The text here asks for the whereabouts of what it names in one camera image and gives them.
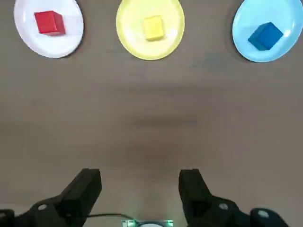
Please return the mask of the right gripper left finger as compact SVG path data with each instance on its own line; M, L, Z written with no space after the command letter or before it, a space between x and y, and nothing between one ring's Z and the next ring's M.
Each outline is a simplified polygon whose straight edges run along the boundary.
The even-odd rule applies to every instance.
M59 194L35 203L16 215L12 209L0 210L2 227L82 227L102 190L98 169L82 169Z

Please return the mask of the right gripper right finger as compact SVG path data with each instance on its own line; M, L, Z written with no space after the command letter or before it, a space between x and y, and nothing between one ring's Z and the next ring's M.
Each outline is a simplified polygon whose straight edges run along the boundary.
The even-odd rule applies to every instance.
M231 200L212 195L198 169L182 169L178 190L189 227L287 227L275 211L253 208L242 212Z

